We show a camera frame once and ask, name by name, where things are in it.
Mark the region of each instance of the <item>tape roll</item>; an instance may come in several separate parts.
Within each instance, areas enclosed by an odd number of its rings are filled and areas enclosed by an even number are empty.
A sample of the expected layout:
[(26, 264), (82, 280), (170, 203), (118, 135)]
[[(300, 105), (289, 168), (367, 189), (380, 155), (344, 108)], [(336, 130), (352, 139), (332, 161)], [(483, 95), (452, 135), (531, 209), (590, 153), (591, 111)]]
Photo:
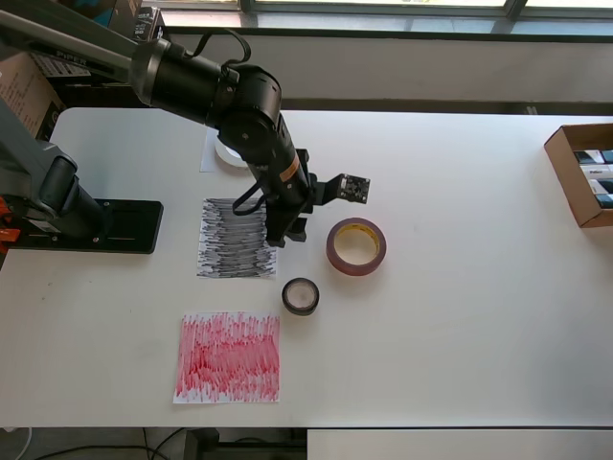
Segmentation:
[(281, 293), (285, 308), (299, 316), (309, 316), (319, 304), (319, 289), (307, 278), (294, 278)]
[[(368, 235), (375, 243), (375, 253), (365, 264), (354, 264), (341, 257), (336, 248), (336, 239), (349, 230), (359, 230)], [(383, 262), (387, 252), (387, 242), (383, 232), (369, 220), (364, 218), (346, 218), (332, 227), (326, 242), (328, 260), (341, 273), (350, 276), (364, 276), (373, 273)]]
[(218, 137), (215, 139), (215, 151), (217, 152), (217, 156), (228, 165), (242, 170), (247, 169), (247, 163), (242, 161), (240, 155), (224, 146)]

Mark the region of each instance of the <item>white tape roll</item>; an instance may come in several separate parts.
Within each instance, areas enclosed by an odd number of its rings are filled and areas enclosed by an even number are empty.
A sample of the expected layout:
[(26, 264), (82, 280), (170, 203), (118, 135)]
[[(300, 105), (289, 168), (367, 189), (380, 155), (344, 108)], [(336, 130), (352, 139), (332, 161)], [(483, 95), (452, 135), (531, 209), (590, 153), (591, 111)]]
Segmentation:
[(217, 152), (217, 156), (230, 166), (241, 168), (243, 170), (247, 168), (247, 164), (242, 161), (240, 155), (238, 155), (238, 153), (232, 149), (228, 149), (226, 146), (224, 146), (218, 137), (215, 139), (215, 151)]

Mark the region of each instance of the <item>window sill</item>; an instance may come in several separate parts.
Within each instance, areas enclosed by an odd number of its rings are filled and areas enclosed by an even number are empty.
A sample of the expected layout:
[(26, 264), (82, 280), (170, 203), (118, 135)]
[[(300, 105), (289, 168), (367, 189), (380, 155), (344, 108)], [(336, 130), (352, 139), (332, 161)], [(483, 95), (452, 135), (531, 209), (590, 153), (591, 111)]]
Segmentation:
[[(155, 2), (145, 2), (154, 6)], [(245, 35), (613, 43), (613, 21), (349, 13), (163, 10), (171, 34), (232, 28)]]

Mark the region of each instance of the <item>dark tape roll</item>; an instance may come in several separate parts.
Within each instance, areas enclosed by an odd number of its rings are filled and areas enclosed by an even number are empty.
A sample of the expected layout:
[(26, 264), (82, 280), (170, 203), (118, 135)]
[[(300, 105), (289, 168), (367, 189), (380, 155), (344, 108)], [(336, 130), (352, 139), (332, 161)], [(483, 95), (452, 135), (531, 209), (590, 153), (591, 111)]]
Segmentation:
[[(334, 247), (334, 240), (336, 237), (347, 230), (360, 230), (366, 233), (375, 242), (376, 252), (375, 257), (366, 264), (350, 264), (343, 260), (336, 252)], [(326, 242), (326, 254), (328, 260), (341, 273), (345, 273), (350, 276), (364, 276), (373, 273), (378, 266), (381, 265), (387, 252), (387, 242), (383, 236), (383, 232), (369, 220), (364, 218), (346, 218), (341, 220), (332, 227), (328, 234), (328, 241)]]
[(309, 316), (319, 304), (319, 289), (307, 278), (294, 278), (284, 286), (281, 298), (288, 311)]

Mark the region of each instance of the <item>red scribbled paper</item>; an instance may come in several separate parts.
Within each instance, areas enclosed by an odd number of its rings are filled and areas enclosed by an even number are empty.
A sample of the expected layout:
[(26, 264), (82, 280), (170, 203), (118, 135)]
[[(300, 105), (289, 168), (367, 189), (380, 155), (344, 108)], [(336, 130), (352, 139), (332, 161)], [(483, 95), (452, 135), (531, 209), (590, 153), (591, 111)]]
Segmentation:
[(183, 318), (175, 403), (279, 400), (279, 316), (224, 312)]

